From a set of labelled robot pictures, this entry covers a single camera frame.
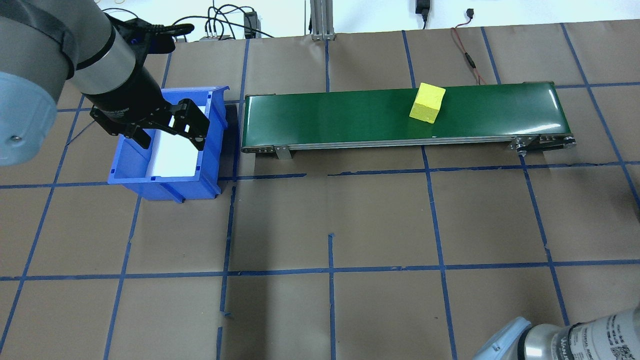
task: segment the metal post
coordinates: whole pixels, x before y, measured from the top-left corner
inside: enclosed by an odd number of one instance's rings
[[[311,38],[333,40],[333,0],[311,0]]]

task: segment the red wire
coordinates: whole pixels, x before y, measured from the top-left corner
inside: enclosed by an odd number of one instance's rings
[[[458,42],[460,43],[460,47],[462,48],[462,53],[463,54],[466,54],[467,50],[465,49],[464,44],[462,44],[462,39],[460,38],[460,35],[458,34],[458,30],[456,28],[458,26],[467,25],[469,22],[471,22],[471,19],[469,19],[469,21],[467,21],[467,22],[463,22],[462,24],[456,25],[455,28],[451,28],[453,30],[453,33],[456,34],[456,38],[458,38]],[[486,81],[484,80],[482,75],[480,75],[480,72],[478,71],[478,69],[473,69],[473,71],[476,73],[476,75],[478,75],[480,80],[482,80],[482,82],[486,85]]]

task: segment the barcode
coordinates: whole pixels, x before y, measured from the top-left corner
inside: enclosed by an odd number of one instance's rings
[[[626,345],[621,347],[612,347],[611,352],[613,356],[616,357],[616,360],[636,360],[634,356],[631,354],[631,350]]]

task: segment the robotic arm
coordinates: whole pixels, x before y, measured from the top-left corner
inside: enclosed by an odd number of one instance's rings
[[[143,64],[175,49],[193,25],[126,22],[92,0],[0,1],[0,165],[33,158],[56,118],[67,79],[94,104],[90,115],[110,135],[148,149],[143,129],[160,129],[204,148],[209,120],[190,99],[172,105]]]

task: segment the blue tape line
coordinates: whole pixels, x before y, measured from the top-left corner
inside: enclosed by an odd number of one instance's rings
[[[34,188],[52,188],[53,184],[21,184],[21,185],[0,185],[2,189],[34,189]]]
[[[103,360],[109,359],[109,351],[111,351],[111,339],[113,338],[113,329],[116,325],[116,317],[118,316],[118,307],[120,306],[120,297],[122,296],[122,286],[124,285],[125,275],[127,274],[127,265],[129,264],[129,254],[131,253],[131,239],[136,231],[136,224],[138,223],[138,213],[140,212],[140,203],[142,197],[138,195],[136,200],[136,207],[133,210],[133,218],[131,219],[131,228],[129,229],[129,240],[127,241],[127,247],[124,252],[124,259],[122,260],[122,268],[120,269],[120,276],[118,277],[118,289],[116,290],[116,298],[113,302],[113,310],[111,312],[111,321],[109,322],[109,331],[107,332],[107,342],[104,347]]]
[[[249,59],[249,41],[250,39],[246,39],[244,43],[244,58],[242,64],[242,78],[240,82],[240,100],[238,102],[238,126],[237,126],[237,134],[236,134],[236,148],[234,149],[234,167],[233,167],[233,178],[234,181],[238,177],[238,163],[240,161],[240,128],[243,123],[243,109],[244,109],[244,84],[246,83],[246,66]]]
[[[69,188],[73,186],[106,186],[109,185],[106,181],[88,181],[86,183],[60,183],[52,184],[54,188]]]
[[[118,274],[88,274],[88,275],[30,275],[26,281],[50,281],[50,280],[104,280],[118,279]]]
[[[444,309],[447,315],[447,328],[449,330],[449,343],[451,345],[451,357],[458,360],[458,351],[456,350],[456,339],[453,332],[453,321],[451,320],[451,305],[449,303],[449,289],[447,287],[446,266],[444,263],[444,255],[442,254],[442,242],[440,241],[440,228],[438,227],[438,215],[436,214],[436,203],[433,196],[433,185],[431,183],[431,172],[429,171],[429,160],[427,153],[422,150],[422,160],[424,162],[425,174],[427,175],[427,191],[429,192],[429,205],[431,206],[431,218],[433,220],[433,232],[436,238],[436,249],[438,251],[438,266],[440,267],[440,280],[442,282],[442,296],[444,298]]]
[[[171,53],[166,57],[166,65],[164,66],[164,75],[162,76],[162,85],[161,88],[164,88],[166,85],[166,78],[169,75],[169,65],[171,64]]]
[[[331,360],[335,360],[335,290],[333,287],[333,237],[329,234],[329,324],[331,330]]]
[[[413,63],[411,62],[411,52],[409,52],[409,43],[406,41],[405,30],[402,30],[402,39],[404,41],[404,51],[406,53],[406,61],[409,64],[409,75],[411,76],[411,87],[415,88],[415,78],[413,76]]]
[[[604,265],[640,265],[640,259],[612,259],[612,260],[577,260],[554,261],[554,266],[604,266]],[[496,263],[496,264],[457,264],[445,265],[447,270],[478,270],[478,269],[503,269],[503,268],[539,268],[546,267],[548,263]],[[231,276],[261,276],[261,275],[292,275],[292,274],[325,274],[329,272],[402,272],[402,271],[437,271],[440,265],[411,265],[411,266],[361,266],[343,268],[309,268],[292,270],[270,270],[265,272],[236,271]],[[126,279],[171,279],[176,277],[222,277],[223,271],[211,272],[170,272],[149,274],[126,274]],[[0,281],[19,281],[21,276],[0,276]],[[29,275],[25,281],[48,280],[96,280],[119,279],[120,274],[87,274],[87,275]]]
[[[440,171],[461,171],[461,170],[471,170],[471,171],[484,171],[484,170],[513,170],[519,169],[519,165],[497,165],[497,166],[485,166],[485,167],[439,167],[439,168],[431,168],[429,172],[440,172]]]
[[[499,85],[502,84],[500,80],[500,74],[498,74],[498,67],[495,66],[495,59],[493,59],[493,52],[491,51],[491,45],[489,44],[489,38],[486,36],[486,31],[484,30],[484,26],[480,27],[480,31],[482,31],[482,37],[484,38],[484,45],[486,46],[486,51],[489,54],[489,60],[491,61],[491,67],[493,68],[493,75],[495,76],[495,82]]]
[[[554,266],[638,265],[640,259],[556,261]]]
[[[545,254],[547,255],[547,262],[549,265],[549,270],[551,271],[551,278],[554,282],[554,287],[556,288],[556,295],[558,298],[558,303],[560,305],[560,312],[562,313],[562,317],[564,320],[564,324],[569,326],[569,316],[566,313],[566,308],[564,306],[564,298],[562,296],[562,291],[560,290],[560,282],[558,281],[558,276],[556,274],[556,268],[554,266],[554,260],[551,256],[551,251],[547,247],[547,234],[545,232],[545,227],[542,224],[542,217],[540,216],[540,209],[538,207],[538,201],[536,200],[536,194],[533,191],[533,185],[531,184],[531,178],[529,177],[529,171],[527,170],[527,164],[524,161],[523,157],[520,157],[520,163],[522,164],[522,172],[524,173],[525,181],[527,182],[527,188],[529,189],[529,197],[531,198],[531,204],[533,205],[533,211],[536,214],[536,221],[538,222],[538,229],[540,230],[540,238],[542,239],[542,245],[545,249]]]
[[[578,84],[578,85],[556,85],[556,89],[579,89],[579,88],[586,88],[587,86],[584,84]]]
[[[220,360],[222,353],[222,326],[218,327],[218,336],[216,337],[216,360]]]
[[[575,163],[575,164],[539,164],[527,165],[527,168],[566,168],[566,167],[618,167],[617,161],[611,163]]]
[[[118,307],[120,305],[120,297],[122,296],[122,285],[124,284],[124,273],[127,269],[127,262],[129,260],[129,251],[131,250],[131,242],[127,243],[127,250],[125,251],[125,261],[122,262],[122,272],[120,274],[120,280],[118,281],[118,289],[116,290],[116,299],[113,303],[113,310],[111,312],[111,321],[109,321],[109,331],[107,332],[107,343],[104,347],[103,360],[109,359],[109,351],[111,350],[111,339],[113,338],[113,329],[116,325],[116,317],[118,315]]]
[[[80,109],[82,103],[84,101],[84,95],[80,96],[80,102],[78,103],[77,109]],[[79,112],[76,111],[76,115],[74,116],[74,121],[71,123],[71,127],[69,129],[69,133],[67,135],[67,142],[73,136],[74,129],[76,128],[76,123],[78,120]],[[60,156],[60,161],[58,162],[58,168],[56,169],[56,175],[53,179],[53,184],[58,182],[58,178],[60,176],[60,171],[62,170],[62,163],[65,161],[65,156],[67,155],[67,147],[65,146],[62,150],[62,155]],[[35,253],[36,246],[38,245],[38,240],[40,239],[40,233],[42,232],[42,226],[44,225],[44,220],[47,218],[47,212],[49,210],[49,206],[51,205],[51,199],[53,198],[53,191],[55,189],[52,187],[49,190],[49,196],[47,197],[47,202],[45,203],[44,210],[42,211],[42,216],[40,217],[40,222],[38,223],[38,229],[36,230],[36,234],[33,238],[33,243],[31,243],[31,248],[29,250],[29,256],[27,256],[27,261],[24,264],[24,269],[22,270],[22,276],[20,277],[20,283],[18,283],[18,288],[15,292],[15,296],[13,298],[13,302],[11,304],[11,310],[9,310],[9,316],[6,319],[6,323],[4,325],[4,330],[2,334],[2,338],[0,338],[0,354],[4,348],[4,342],[6,341],[7,334],[9,333],[9,328],[11,327],[11,322],[13,320],[13,316],[15,314],[15,308],[18,305],[18,300],[20,299],[20,294],[22,293],[22,287],[24,286],[24,281],[26,280],[27,273],[29,272],[29,267],[31,266],[31,261],[33,260],[33,254]]]
[[[225,264],[223,265],[223,273],[226,274],[229,271],[229,258],[231,257],[231,238],[234,227],[234,209],[236,206],[236,187],[231,188],[231,201],[229,204],[229,218],[227,220],[227,242],[225,245]],[[220,311],[225,311],[225,305],[227,303],[227,279],[224,275],[222,277],[222,289],[220,291]]]
[[[290,270],[249,270],[229,271],[228,276],[273,276],[273,275],[298,275],[298,274],[323,274],[328,273],[327,268],[304,268]]]
[[[633,83],[604,83],[604,84],[589,84],[589,87],[592,88],[602,88],[602,87],[609,87],[609,86],[637,86],[640,85],[640,82],[633,82]]]
[[[329,40],[324,41],[324,92],[331,90],[329,80]]]
[[[292,177],[305,177],[306,174],[278,174],[278,175],[250,175],[238,176],[238,180],[262,180],[262,179],[290,179]]]
[[[425,172],[423,168],[409,168],[401,170],[361,170],[361,171],[344,171],[339,174],[329,174],[327,176],[352,176],[352,175],[382,175],[382,174],[414,174]]]
[[[440,270],[440,265],[413,266],[361,266],[349,268],[334,268],[333,272],[394,272],[394,271],[433,271]]]
[[[549,263],[504,263],[504,264],[460,264],[446,265],[447,270],[478,270],[478,269],[514,269],[514,268],[541,268]]]
[[[221,277],[225,273],[222,271],[203,272],[163,272],[149,274],[126,274],[125,279],[174,279],[180,277]]]
[[[69,140],[69,142],[67,142],[65,146],[71,145],[71,143],[74,142],[74,140],[77,139],[78,136],[82,135],[82,133],[84,133],[94,123],[95,123],[95,120],[91,121],[87,126],[85,126],[82,130],[80,130],[80,132],[77,135],[75,135],[71,140]]]
[[[631,189],[631,193],[634,196],[634,199],[636,200],[636,206],[638,208],[640,208],[640,196],[638,196],[638,192],[636,190],[636,186],[634,185],[633,179],[631,179],[631,175],[629,174],[629,171],[627,170],[627,166],[625,164],[624,159],[622,158],[622,154],[620,153],[620,150],[618,149],[618,146],[616,145],[615,140],[613,140],[613,135],[611,134],[611,131],[609,130],[609,126],[607,125],[607,121],[604,119],[604,115],[602,115],[602,111],[600,110],[600,106],[598,105],[598,102],[596,101],[596,97],[595,95],[593,95],[593,91],[591,89],[591,85],[589,84],[589,81],[587,80],[587,75],[585,75],[584,73],[584,69],[582,68],[582,64],[580,64],[580,60],[578,59],[578,54],[575,52],[575,49],[573,48],[573,44],[571,43],[571,39],[569,38],[569,33],[566,30],[566,27],[564,26],[564,24],[560,24],[560,27],[562,28],[562,31],[564,33],[564,38],[566,39],[566,43],[569,45],[569,49],[571,50],[571,54],[573,55],[573,59],[575,60],[576,65],[578,66],[578,69],[580,70],[580,75],[582,76],[582,80],[584,81],[584,84],[587,86],[587,92],[589,93],[589,97],[591,98],[591,102],[593,103],[593,107],[596,109],[596,112],[598,113],[598,118],[600,118],[600,122],[602,123],[602,127],[604,127],[604,131],[605,133],[607,133],[607,137],[609,138],[609,141],[611,142],[611,146],[613,147],[613,151],[616,153],[616,156],[618,157],[618,161],[620,162],[620,165],[622,166],[622,172],[625,174],[625,177],[627,178],[627,183],[629,184],[629,188]]]

